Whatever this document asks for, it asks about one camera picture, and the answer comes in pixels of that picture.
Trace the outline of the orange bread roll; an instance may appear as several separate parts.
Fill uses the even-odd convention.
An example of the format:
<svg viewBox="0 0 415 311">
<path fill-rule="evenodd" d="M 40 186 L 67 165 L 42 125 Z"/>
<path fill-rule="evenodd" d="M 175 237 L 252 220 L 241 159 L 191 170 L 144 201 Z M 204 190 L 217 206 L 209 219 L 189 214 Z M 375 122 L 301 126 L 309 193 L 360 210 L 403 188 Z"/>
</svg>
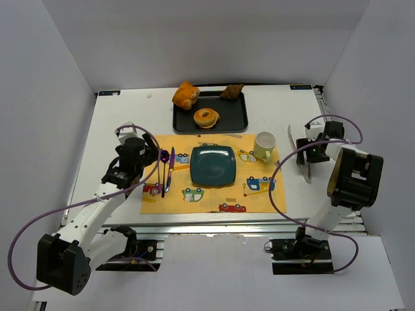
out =
<svg viewBox="0 0 415 311">
<path fill-rule="evenodd" d="M 190 110 L 196 103 L 199 94 L 200 89 L 198 87 L 195 87 L 188 81 L 185 81 L 176 90 L 172 98 L 172 103 L 184 110 Z"/>
</svg>

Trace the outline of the dark brown bread piece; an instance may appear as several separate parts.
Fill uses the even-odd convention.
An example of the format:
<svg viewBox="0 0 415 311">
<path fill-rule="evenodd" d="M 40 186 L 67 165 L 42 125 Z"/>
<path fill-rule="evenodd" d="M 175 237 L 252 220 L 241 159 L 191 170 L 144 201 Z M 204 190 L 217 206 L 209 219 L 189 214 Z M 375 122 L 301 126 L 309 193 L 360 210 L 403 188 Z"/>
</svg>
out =
<svg viewBox="0 0 415 311">
<path fill-rule="evenodd" d="M 232 84 L 228 85 L 226 89 L 220 94 L 222 100 L 234 101 L 238 98 L 241 91 L 243 90 L 243 84 Z"/>
</svg>

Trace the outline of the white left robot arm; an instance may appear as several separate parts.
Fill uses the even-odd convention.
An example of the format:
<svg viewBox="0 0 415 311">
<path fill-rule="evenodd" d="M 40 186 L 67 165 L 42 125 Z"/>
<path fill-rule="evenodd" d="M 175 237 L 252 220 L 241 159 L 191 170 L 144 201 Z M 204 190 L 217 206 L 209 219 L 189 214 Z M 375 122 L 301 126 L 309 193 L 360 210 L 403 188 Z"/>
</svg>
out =
<svg viewBox="0 0 415 311">
<path fill-rule="evenodd" d="M 98 230 L 140 182 L 145 167 L 159 156 L 153 137 L 120 134 L 118 156 L 111 162 L 91 203 L 53 235 L 38 242 L 36 278 L 71 295 L 79 294 L 91 272 L 112 258 L 133 257 L 136 232 L 118 225 L 96 238 Z"/>
</svg>

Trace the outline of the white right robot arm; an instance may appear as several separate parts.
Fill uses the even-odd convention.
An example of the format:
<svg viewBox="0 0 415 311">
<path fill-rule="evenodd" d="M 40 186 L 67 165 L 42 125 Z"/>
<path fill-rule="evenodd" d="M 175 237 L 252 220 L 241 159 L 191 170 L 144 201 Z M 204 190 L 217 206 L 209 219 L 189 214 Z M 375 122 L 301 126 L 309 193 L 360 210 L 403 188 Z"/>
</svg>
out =
<svg viewBox="0 0 415 311">
<path fill-rule="evenodd" d="M 327 184 L 329 200 L 306 221 L 305 227 L 297 230 L 298 249 L 324 248 L 329 233 L 346 216 L 371 207 L 376 201 L 384 159 L 346 142 L 344 132 L 344 125 L 338 121 L 327 121 L 323 125 L 308 122 L 305 137 L 291 141 L 293 150 L 301 150 L 296 164 L 307 183 L 311 183 L 312 164 L 335 162 Z"/>
</svg>

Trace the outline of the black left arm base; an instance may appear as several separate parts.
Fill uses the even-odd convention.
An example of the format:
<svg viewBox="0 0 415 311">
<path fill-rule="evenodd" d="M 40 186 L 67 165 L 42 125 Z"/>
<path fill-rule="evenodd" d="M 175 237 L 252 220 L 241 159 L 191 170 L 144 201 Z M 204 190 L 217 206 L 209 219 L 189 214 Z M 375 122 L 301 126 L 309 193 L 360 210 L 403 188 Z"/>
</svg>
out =
<svg viewBox="0 0 415 311">
<path fill-rule="evenodd" d="M 157 272 L 161 265 L 161 241 L 140 239 L 136 231 L 127 226 L 105 229 L 109 233 L 122 233 L 127 238 L 125 250 L 96 268 L 97 271 Z"/>
</svg>

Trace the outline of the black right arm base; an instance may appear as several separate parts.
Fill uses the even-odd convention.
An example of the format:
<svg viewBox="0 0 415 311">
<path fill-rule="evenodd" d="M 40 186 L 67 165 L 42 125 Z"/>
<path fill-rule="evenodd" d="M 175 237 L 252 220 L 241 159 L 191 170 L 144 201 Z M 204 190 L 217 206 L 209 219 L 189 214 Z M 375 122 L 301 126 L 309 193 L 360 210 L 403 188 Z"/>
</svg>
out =
<svg viewBox="0 0 415 311">
<path fill-rule="evenodd" d="M 331 251 L 325 240 L 322 247 L 314 247 L 297 243 L 293 238 L 272 239 L 263 248 L 271 255 L 274 275 L 333 274 Z"/>
</svg>

